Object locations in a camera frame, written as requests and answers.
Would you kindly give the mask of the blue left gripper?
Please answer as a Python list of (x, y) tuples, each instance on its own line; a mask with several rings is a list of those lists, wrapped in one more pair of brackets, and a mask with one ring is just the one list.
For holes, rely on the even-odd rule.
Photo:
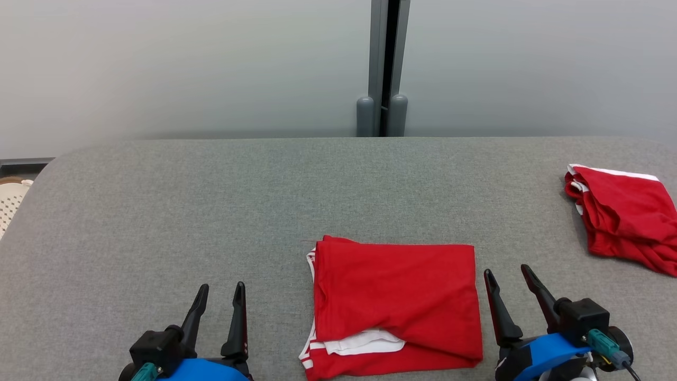
[[(182, 344), (194, 348), (200, 320), (206, 310), (209, 285), (201, 284), (184, 322)], [(230, 361), (246, 361), (249, 357), (248, 321), (246, 310), (246, 285), (238, 282), (232, 299), (233, 314), (226, 342), (222, 345), (222, 357)], [(207, 359), (185, 359), (169, 378), (159, 381), (250, 381), (233, 367), (223, 366)]]

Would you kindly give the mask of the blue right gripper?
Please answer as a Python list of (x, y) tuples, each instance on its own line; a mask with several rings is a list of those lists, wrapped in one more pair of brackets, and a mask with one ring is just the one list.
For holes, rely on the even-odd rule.
[(483, 271), (496, 344), (500, 347), (496, 381), (596, 381), (585, 340), (571, 343), (561, 333), (569, 330), (562, 318), (567, 297), (555, 299), (527, 264), (520, 266), (527, 287), (536, 297), (549, 334), (523, 340), (500, 295), (500, 285), (490, 269)]

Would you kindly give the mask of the red basketball jersey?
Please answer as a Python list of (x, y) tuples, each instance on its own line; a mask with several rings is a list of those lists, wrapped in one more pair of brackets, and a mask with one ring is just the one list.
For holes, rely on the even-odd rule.
[(324, 236), (306, 256), (308, 381), (475, 367), (483, 361), (474, 246)]

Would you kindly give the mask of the red white basketball shorts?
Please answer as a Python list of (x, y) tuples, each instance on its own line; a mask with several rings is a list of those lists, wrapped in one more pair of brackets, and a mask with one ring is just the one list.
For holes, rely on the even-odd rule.
[(657, 177), (568, 164), (565, 192), (582, 217), (592, 255), (677, 278), (677, 208)]

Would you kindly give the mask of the white laundry basket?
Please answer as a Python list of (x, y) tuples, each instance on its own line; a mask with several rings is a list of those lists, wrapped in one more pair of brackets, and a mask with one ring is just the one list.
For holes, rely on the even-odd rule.
[(16, 176), (0, 178), (0, 240), (33, 183)]

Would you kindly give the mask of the grey partition post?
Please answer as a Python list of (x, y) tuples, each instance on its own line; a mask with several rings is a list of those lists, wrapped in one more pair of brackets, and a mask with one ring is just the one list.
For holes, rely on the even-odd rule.
[(382, 101), (383, 59), (382, 31), (386, 26), (382, 16), (387, 15), (388, 0), (370, 0), (368, 94), (356, 104), (357, 137), (378, 137)]
[(388, 137), (403, 137), (405, 133), (408, 98), (401, 93), (400, 88), (406, 36), (408, 32), (410, 4), (411, 0), (394, 0), (394, 4), (389, 5), (389, 9), (394, 9), (397, 12), (396, 24), (391, 28), (394, 36), (391, 38), (391, 72), (389, 75), (390, 83), (388, 87), (389, 100), (386, 112), (386, 122), (383, 124), (386, 128)]

